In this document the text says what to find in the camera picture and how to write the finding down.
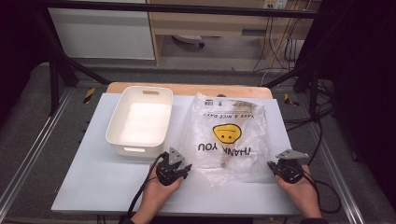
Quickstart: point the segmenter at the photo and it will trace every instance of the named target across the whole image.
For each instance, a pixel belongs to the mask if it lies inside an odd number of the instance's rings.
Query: white table
[[[106,129],[120,94],[104,93],[93,114],[90,126],[78,149],[52,211],[64,214],[125,213],[143,183],[149,166],[119,156],[106,141]],[[177,144],[183,119],[192,96],[174,96],[172,116],[164,148]],[[271,139],[271,160],[291,148],[276,100],[239,98],[266,103],[266,117]],[[296,216],[286,192],[271,179],[266,184],[228,182],[213,188],[204,176],[191,170],[180,189],[160,211],[160,216],[264,217]]]

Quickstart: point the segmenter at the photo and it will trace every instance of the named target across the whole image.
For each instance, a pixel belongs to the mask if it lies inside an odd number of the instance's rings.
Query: white cabinet
[[[145,0],[91,0],[146,3]],[[147,12],[49,8],[65,53],[73,58],[154,60]]]

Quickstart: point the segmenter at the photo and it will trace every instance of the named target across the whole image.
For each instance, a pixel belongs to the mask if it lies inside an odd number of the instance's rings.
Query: gray carpet
[[[258,86],[262,82],[262,73],[230,72],[230,71],[174,71],[161,69],[94,69],[103,77],[117,81],[134,82],[173,82],[194,84],[222,84]],[[83,75],[81,79],[91,80]],[[7,122],[1,127],[2,160],[0,163],[0,190],[3,192],[7,183],[18,169],[27,150],[35,141],[43,127],[50,111],[49,78],[46,67],[38,67],[26,88],[21,101],[10,113]],[[292,80],[282,87],[288,90]],[[78,150],[78,141],[87,129],[94,109],[106,86],[96,88],[89,104],[84,105],[83,99],[89,87],[74,89],[59,122],[53,130],[49,141],[44,146],[31,173],[27,177],[14,204],[10,207],[6,220],[14,218],[30,218],[44,223],[56,220],[96,220],[95,215],[65,216],[50,211],[56,197],[55,190],[62,185],[67,170]],[[274,90],[274,97],[278,100],[284,119],[304,118],[304,111],[300,106],[285,105],[284,93]],[[366,222],[396,223],[396,216],[387,199],[375,183],[365,164],[355,162],[351,158],[351,151],[346,139],[338,126],[337,119],[331,116],[322,120],[324,137],[332,149],[337,164],[340,166],[346,182],[358,204]],[[309,125],[289,132],[293,149],[312,153],[316,141]],[[331,184],[328,172],[318,154],[311,165],[314,178]],[[321,190],[322,207],[333,209],[336,200],[326,189]],[[341,210],[337,214],[324,215],[331,223],[348,223],[346,213]],[[107,216],[108,220],[117,217]],[[299,220],[291,218],[290,223]]]

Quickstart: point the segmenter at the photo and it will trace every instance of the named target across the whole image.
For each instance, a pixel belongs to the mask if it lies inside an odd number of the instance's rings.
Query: sleeve
[[[329,222],[324,218],[314,217],[303,219],[300,224],[329,224]]]

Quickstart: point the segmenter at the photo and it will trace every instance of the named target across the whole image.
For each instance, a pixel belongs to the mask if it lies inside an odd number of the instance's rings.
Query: black stand
[[[321,17],[314,20],[294,70],[262,85],[262,87],[271,89],[291,77],[298,77],[293,88],[296,92],[302,92],[311,84],[309,114],[314,122],[318,121],[316,111],[318,79],[320,78],[318,71],[329,52],[336,47],[336,42],[341,34],[345,31],[345,26],[340,24],[349,20],[346,15],[353,3],[354,0],[349,0],[346,3],[335,0],[323,0],[318,12],[332,11],[333,14],[330,18]]]
[[[64,84],[69,87],[75,87],[78,84],[78,78],[73,70],[73,68],[79,70],[83,74],[93,78],[94,80],[102,84],[110,84],[111,81],[100,77],[93,71],[89,70],[85,66],[77,63],[73,59],[69,58],[62,48],[61,42],[54,33],[54,29],[49,26],[50,18],[44,17],[43,10],[47,10],[46,7],[36,7],[32,1],[16,1],[20,8],[23,10],[26,19],[32,24],[34,32],[39,38],[44,38],[47,43],[45,49],[48,50],[50,57],[49,60],[49,73],[50,73],[50,86],[51,86],[51,109],[49,115],[52,116],[59,106],[59,78],[58,75],[64,81]]]

